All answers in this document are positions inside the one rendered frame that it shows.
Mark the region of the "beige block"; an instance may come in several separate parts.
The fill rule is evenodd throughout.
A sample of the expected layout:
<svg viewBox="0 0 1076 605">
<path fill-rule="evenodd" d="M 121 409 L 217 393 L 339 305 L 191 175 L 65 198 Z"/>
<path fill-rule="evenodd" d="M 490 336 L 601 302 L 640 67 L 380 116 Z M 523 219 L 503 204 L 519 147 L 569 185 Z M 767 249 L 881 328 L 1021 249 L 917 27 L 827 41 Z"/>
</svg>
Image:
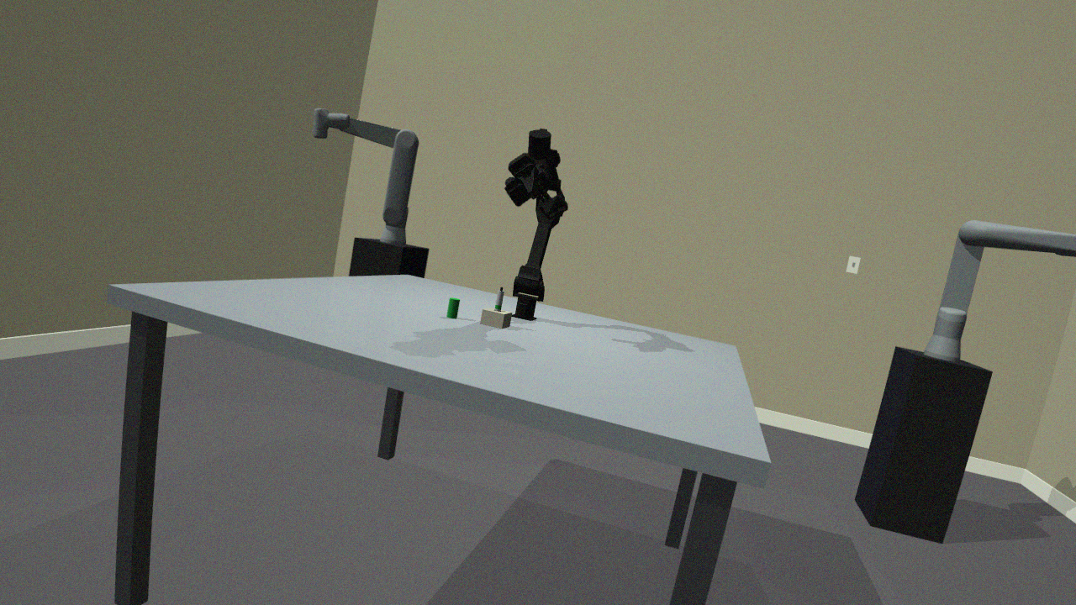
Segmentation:
<svg viewBox="0 0 1076 605">
<path fill-rule="evenodd" d="M 484 324 L 491 327 L 498 327 L 504 329 L 504 327 L 509 327 L 511 322 L 512 313 L 501 310 L 501 313 L 494 310 L 495 308 L 482 309 L 482 315 L 480 324 Z"/>
</svg>

